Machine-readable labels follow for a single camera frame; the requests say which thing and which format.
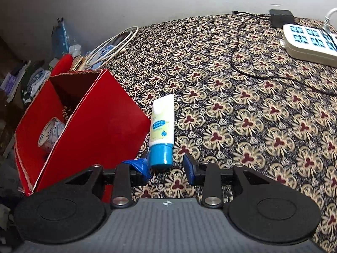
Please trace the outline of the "white tube blue cap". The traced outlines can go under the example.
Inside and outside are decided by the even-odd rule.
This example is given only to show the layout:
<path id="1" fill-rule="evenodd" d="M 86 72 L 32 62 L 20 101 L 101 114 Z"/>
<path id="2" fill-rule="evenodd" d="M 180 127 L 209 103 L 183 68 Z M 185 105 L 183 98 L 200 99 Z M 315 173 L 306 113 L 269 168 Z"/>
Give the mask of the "white tube blue cap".
<path id="1" fill-rule="evenodd" d="M 150 167 L 169 168 L 173 165 L 174 123 L 174 95 L 155 99 L 150 127 Z"/>

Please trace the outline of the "red cardboard box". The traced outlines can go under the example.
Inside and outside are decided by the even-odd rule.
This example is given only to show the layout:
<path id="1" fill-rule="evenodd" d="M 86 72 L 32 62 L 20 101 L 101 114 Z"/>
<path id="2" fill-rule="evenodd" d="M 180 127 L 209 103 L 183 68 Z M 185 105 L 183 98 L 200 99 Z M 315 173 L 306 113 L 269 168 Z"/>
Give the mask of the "red cardboard box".
<path id="1" fill-rule="evenodd" d="M 38 146 L 53 119 L 65 127 L 50 151 Z M 15 162 L 25 195 L 99 164 L 115 168 L 135 158 L 150 130 L 150 119 L 108 70 L 50 77 L 15 131 Z"/>

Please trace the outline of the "floral patterned cloth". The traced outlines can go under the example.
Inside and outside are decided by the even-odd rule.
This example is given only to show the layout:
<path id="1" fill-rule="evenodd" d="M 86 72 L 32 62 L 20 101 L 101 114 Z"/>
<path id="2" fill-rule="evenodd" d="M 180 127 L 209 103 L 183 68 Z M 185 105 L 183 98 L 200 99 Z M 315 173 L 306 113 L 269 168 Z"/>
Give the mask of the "floral patterned cloth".
<path id="1" fill-rule="evenodd" d="M 336 69 L 292 59 L 281 29 L 247 15 L 213 15 L 139 30 L 107 68 L 145 114 L 175 97 L 173 167 L 132 191 L 139 198 L 201 198 L 184 153 L 247 167 L 319 206 L 314 242 L 336 251 Z"/>

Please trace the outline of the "pine cone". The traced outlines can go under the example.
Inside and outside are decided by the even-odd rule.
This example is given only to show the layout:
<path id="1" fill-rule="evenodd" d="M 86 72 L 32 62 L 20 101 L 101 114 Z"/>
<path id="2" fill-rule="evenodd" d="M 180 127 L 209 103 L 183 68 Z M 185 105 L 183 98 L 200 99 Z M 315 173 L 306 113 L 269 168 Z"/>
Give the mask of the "pine cone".
<path id="1" fill-rule="evenodd" d="M 74 108 L 64 106 L 62 110 L 62 116 L 65 122 L 69 120 L 69 118 L 72 116 L 72 113 L 74 112 Z"/>

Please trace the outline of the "red plush heart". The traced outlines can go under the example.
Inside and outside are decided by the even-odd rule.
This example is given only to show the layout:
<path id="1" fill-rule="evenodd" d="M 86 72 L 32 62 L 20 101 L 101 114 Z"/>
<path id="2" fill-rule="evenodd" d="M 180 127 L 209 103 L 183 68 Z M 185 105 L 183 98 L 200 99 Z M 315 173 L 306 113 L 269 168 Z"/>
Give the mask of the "red plush heart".
<path id="1" fill-rule="evenodd" d="M 58 61 L 58 63 L 51 71 L 50 76 L 52 77 L 59 74 L 67 73 L 71 69 L 72 61 L 73 58 L 71 54 L 64 54 L 64 56 Z"/>

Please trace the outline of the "striped fabric bundle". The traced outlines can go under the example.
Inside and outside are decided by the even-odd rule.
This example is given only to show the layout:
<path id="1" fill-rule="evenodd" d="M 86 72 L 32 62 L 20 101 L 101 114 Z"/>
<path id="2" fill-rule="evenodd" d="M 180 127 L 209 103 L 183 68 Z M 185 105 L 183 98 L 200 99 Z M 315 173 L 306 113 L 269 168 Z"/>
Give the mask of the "striped fabric bundle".
<path id="1" fill-rule="evenodd" d="M 26 87 L 22 89 L 24 105 L 32 102 L 43 83 L 48 80 L 50 74 L 51 71 L 43 70 L 43 68 L 40 67 L 31 75 Z"/>

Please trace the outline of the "blue plastic bag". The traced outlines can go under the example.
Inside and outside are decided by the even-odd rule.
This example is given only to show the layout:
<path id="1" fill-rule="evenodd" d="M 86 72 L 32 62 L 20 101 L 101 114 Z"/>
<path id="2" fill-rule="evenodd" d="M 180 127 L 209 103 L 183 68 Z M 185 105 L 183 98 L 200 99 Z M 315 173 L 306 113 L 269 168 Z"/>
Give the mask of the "blue plastic bag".
<path id="1" fill-rule="evenodd" d="M 57 24 L 52 29 L 51 44 L 53 56 L 57 59 L 62 58 L 69 51 L 68 36 L 63 17 L 57 19 Z"/>

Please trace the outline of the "black power adapter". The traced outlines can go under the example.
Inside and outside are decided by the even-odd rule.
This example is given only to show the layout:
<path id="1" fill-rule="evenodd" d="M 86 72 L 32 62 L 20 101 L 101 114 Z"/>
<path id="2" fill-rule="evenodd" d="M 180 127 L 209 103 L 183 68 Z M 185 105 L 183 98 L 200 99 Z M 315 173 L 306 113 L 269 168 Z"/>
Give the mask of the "black power adapter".
<path id="1" fill-rule="evenodd" d="M 295 24 L 295 17 L 289 10 L 270 9 L 269 14 L 273 28 L 282 28 L 286 24 Z"/>

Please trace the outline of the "white power strip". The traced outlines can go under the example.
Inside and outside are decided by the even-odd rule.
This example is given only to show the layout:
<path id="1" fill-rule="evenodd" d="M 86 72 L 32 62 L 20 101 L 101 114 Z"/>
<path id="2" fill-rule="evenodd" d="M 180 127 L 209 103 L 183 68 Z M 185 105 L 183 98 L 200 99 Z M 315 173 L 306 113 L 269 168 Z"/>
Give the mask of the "white power strip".
<path id="1" fill-rule="evenodd" d="M 292 58 L 336 68 L 336 34 L 314 27 L 285 24 L 283 43 Z"/>

